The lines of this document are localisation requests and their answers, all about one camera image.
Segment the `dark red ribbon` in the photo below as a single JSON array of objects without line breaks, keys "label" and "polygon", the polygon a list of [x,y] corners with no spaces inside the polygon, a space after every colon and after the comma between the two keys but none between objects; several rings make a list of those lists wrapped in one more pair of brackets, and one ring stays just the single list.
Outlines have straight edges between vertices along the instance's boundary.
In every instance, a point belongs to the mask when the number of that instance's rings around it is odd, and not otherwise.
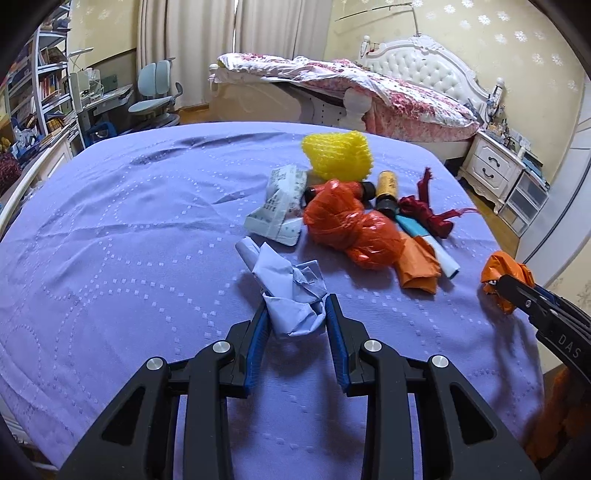
[{"label": "dark red ribbon", "polygon": [[460,218],[469,213],[479,213],[479,210],[466,207],[435,213],[430,203],[429,185],[432,178],[431,169],[426,167],[422,179],[417,183],[418,195],[406,196],[398,200],[399,213],[416,220],[433,237],[447,239],[455,227],[454,218]]}]

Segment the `red plastic bag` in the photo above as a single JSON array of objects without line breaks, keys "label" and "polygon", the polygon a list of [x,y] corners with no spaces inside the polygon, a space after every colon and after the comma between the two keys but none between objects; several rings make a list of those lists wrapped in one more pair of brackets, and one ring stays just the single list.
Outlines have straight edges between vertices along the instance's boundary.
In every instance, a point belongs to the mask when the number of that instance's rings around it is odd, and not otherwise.
[{"label": "red plastic bag", "polygon": [[381,270],[394,266],[403,245],[394,222],[329,180],[329,189],[319,193],[304,208],[304,225],[315,243],[345,253],[359,267]]}]

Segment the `light blue desk chair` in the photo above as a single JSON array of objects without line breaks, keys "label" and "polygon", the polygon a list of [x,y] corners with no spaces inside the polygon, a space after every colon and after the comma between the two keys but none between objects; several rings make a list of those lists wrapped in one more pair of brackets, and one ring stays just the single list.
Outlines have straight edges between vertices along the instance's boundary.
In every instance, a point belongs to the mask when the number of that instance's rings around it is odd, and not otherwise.
[{"label": "light blue desk chair", "polygon": [[174,113],[176,99],[183,93],[179,82],[172,92],[171,69],[174,58],[166,58],[144,66],[138,75],[137,89],[141,100],[128,107],[133,123],[128,133],[176,126],[180,122]]}]

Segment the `floral pink quilt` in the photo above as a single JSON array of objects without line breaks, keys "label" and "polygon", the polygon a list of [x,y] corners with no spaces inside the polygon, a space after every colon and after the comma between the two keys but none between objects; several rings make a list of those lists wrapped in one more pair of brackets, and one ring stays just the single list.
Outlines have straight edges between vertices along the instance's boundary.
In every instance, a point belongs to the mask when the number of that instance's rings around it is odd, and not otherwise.
[{"label": "floral pink quilt", "polygon": [[455,142],[472,137],[480,123],[451,97],[426,87],[363,69],[348,59],[287,59],[256,53],[226,53],[212,65],[211,83],[287,83],[329,96],[353,92],[370,99],[363,114],[372,134],[408,142]]}]

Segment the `red label bottle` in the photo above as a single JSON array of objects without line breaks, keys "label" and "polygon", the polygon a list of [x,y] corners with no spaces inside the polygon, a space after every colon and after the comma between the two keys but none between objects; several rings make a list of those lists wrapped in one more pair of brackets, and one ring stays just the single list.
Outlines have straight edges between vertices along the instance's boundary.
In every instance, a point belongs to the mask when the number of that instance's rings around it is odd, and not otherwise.
[{"label": "red label bottle", "polygon": [[[366,204],[376,198],[376,186],[372,182],[341,182],[342,187],[346,188],[353,194],[356,200]],[[304,189],[304,194],[301,196],[301,205],[307,207],[319,193],[329,189],[329,182],[322,184],[311,185]]]}]

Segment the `purple tablecloth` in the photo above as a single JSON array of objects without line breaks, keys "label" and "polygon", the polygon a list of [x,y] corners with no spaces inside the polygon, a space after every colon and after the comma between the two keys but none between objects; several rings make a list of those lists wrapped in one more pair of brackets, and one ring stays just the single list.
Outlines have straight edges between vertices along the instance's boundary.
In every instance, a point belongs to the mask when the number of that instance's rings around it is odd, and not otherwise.
[{"label": "purple tablecloth", "polygon": [[[120,136],[59,167],[24,204],[1,243],[1,395],[52,464],[149,357],[190,358],[252,318],[262,297],[235,245],[271,171],[308,169],[301,141],[314,132],[211,123]],[[460,271],[434,295],[307,237],[280,254],[317,261],[370,336],[407,357],[448,357],[524,438],[543,381],[531,325],[482,289],[497,242],[466,212],[444,246]]]}]

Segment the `beige curtains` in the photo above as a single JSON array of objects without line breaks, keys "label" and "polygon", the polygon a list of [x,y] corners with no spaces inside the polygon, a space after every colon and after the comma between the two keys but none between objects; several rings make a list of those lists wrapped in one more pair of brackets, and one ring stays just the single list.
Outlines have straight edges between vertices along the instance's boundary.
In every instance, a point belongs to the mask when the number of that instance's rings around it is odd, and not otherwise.
[{"label": "beige curtains", "polygon": [[327,0],[141,1],[137,61],[170,59],[183,87],[178,108],[209,102],[208,67],[225,53],[321,59],[331,23]]}]

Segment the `study desk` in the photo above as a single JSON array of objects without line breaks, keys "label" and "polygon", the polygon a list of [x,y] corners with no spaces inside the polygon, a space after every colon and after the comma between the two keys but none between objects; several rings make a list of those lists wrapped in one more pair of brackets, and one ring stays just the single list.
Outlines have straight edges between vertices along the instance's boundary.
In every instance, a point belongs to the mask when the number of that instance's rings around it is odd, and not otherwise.
[{"label": "study desk", "polygon": [[83,103],[79,90],[76,87],[72,88],[73,105],[84,144],[87,144],[87,134],[92,127],[92,119],[126,105],[132,93],[133,85],[128,84],[103,94],[96,100]]}]

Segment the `white nightstand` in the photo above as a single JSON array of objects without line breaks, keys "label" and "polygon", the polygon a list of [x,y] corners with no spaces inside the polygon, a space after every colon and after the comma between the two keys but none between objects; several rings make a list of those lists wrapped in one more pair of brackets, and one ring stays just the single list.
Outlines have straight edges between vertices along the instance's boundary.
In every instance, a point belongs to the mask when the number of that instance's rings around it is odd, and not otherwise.
[{"label": "white nightstand", "polygon": [[515,153],[478,131],[457,179],[465,180],[479,197],[491,202],[498,215],[524,170],[525,164]]}]

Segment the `plastic drawer unit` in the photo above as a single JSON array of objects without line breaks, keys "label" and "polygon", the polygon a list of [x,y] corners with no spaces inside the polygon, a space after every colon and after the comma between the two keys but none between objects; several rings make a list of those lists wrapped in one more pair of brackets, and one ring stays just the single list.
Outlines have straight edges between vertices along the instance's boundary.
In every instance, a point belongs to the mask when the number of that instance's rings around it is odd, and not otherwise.
[{"label": "plastic drawer unit", "polygon": [[501,220],[521,238],[549,196],[550,186],[530,170],[524,170],[499,211]]}]

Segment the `orange paper piece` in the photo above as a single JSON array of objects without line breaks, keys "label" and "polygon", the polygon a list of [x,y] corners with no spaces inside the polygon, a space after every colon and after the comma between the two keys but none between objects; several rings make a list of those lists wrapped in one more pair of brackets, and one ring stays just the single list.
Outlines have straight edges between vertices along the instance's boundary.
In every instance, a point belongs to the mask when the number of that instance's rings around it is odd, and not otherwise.
[{"label": "orange paper piece", "polygon": [[442,276],[435,250],[423,237],[411,237],[404,231],[400,236],[403,250],[394,269],[401,287],[435,295]]}]

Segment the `yellow label bottle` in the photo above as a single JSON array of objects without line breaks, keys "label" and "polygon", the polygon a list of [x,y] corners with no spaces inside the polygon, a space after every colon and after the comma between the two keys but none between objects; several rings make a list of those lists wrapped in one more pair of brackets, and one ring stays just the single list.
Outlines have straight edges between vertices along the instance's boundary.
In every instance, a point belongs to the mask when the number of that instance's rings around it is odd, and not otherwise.
[{"label": "yellow label bottle", "polygon": [[376,210],[392,221],[398,212],[399,185],[393,171],[384,170],[378,177],[376,188]]}]

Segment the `white printed packet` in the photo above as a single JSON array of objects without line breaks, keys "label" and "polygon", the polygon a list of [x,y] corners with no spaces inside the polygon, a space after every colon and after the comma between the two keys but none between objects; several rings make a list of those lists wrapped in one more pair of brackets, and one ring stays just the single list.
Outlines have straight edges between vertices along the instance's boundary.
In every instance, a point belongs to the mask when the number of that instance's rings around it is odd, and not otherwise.
[{"label": "white printed packet", "polygon": [[296,245],[304,224],[301,198],[307,182],[307,172],[295,165],[273,169],[266,185],[266,200],[246,216],[245,229],[284,246]]}]

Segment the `yellow foam net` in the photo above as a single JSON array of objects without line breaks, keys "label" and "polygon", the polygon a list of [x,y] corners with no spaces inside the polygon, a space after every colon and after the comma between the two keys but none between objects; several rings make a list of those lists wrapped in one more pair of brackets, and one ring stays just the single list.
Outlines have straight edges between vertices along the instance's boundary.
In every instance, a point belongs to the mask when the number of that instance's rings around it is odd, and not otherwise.
[{"label": "yellow foam net", "polygon": [[324,180],[365,181],[374,158],[365,135],[358,131],[311,134],[301,141],[301,150],[311,163],[311,171]]}]

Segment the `blue paper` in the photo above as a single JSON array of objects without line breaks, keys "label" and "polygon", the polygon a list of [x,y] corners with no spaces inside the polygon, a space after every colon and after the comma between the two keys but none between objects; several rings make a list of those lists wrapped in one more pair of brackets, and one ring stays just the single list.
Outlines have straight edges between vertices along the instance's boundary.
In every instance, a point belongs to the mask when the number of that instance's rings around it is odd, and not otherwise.
[{"label": "blue paper", "polygon": [[273,333],[279,338],[317,334],[325,323],[329,292],[317,260],[294,265],[269,244],[250,237],[235,249],[262,290]]}]

